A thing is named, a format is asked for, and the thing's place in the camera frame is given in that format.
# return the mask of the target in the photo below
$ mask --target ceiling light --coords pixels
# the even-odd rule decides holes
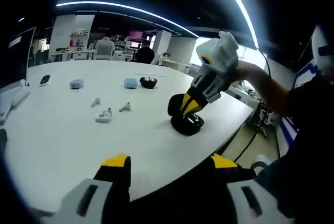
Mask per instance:
[[[244,4],[242,3],[241,0],[235,0],[236,3],[238,4],[242,14],[244,15],[245,19],[246,19],[246,22],[247,22],[247,25],[249,27],[249,30],[250,30],[250,33],[252,34],[252,38],[253,38],[253,41],[254,41],[254,44],[255,44],[255,47],[258,49],[259,48],[259,44],[257,42],[257,38],[256,38],[256,35],[255,35],[255,30],[254,30],[254,27],[253,27],[253,24],[251,22],[251,19],[247,13],[247,10],[244,6]]]
[[[136,8],[136,7],[131,7],[131,6],[126,6],[126,5],[122,5],[122,4],[116,4],[116,3],[109,3],[109,2],[102,2],[102,1],[74,1],[74,2],[67,2],[67,3],[61,3],[61,4],[57,4],[56,6],[59,7],[59,6],[68,6],[68,5],[76,5],[76,4],[99,4],[99,5],[109,5],[109,6],[118,6],[118,7],[123,7],[123,8],[127,8],[127,9],[131,9],[131,10],[135,10],[135,11],[139,11],[141,13],[144,13],[144,14],[148,14],[148,15],[151,15],[151,16],[154,16],[156,18],[159,18],[159,19],[162,19],[172,25],[175,25],[181,29],[183,29],[184,31],[192,34],[193,36],[195,37],[199,37],[197,34],[191,32],[190,30],[186,29],[185,27],[183,26],[180,26],[179,24],[175,23],[175,22],[172,22],[171,20],[169,19],[166,19],[166,18],[163,18],[159,15],[156,15],[156,14],[153,14],[153,13],[150,13],[149,11],[145,11],[145,10],[141,10],[139,8]]]

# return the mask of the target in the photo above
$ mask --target blue and white panel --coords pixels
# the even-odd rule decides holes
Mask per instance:
[[[300,87],[310,81],[316,75],[317,70],[318,68],[315,65],[315,60],[310,61],[296,74],[293,88]],[[283,117],[276,129],[278,147],[281,156],[287,153],[297,133],[298,129],[293,125],[292,120],[289,117]]]

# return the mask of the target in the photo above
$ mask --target floor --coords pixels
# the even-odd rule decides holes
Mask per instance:
[[[258,133],[239,158],[237,163],[243,168],[249,168],[254,162],[257,155],[262,154],[267,156],[270,160],[274,161],[278,158],[276,137],[273,129],[265,129],[267,137],[264,137],[263,133]],[[223,157],[234,160],[246,147],[250,139],[254,136],[255,129],[251,126],[244,125],[240,128],[237,135],[234,137],[228,148],[221,154]]]

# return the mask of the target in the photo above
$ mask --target cable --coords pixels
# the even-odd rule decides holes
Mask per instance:
[[[263,54],[263,52],[260,51],[260,49],[257,49],[262,56],[265,58],[266,60],[266,64],[268,67],[268,75],[269,75],[269,80],[271,80],[271,72],[270,72],[270,67],[269,67],[269,63],[267,58],[265,57],[265,55]],[[264,118],[266,117],[266,115],[268,115],[269,112],[269,107],[267,107],[267,112],[264,116]],[[251,143],[253,142],[253,140],[255,139],[256,135],[260,132],[261,127],[263,127],[263,123],[264,123],[264,118],[260,119],[260,125],[257,127],[254,136],[251,138],[251,140],[248,142],[248,144],[246,145],[246,147],[241,151],[241,153],[234,159],[234,162],[237,162],[239,160],[239,158],[244,154],[244,152],[247,150],[247,148],[251,145]]]

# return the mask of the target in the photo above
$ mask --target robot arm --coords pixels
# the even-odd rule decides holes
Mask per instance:
[[[208,103],[220,98],[233,81],[238,66],[238,44],[229,32],[219,32],[219,39],[212,39],[197,47],[202,62],[198,75],[184,95],[183,116],[201,111]]]

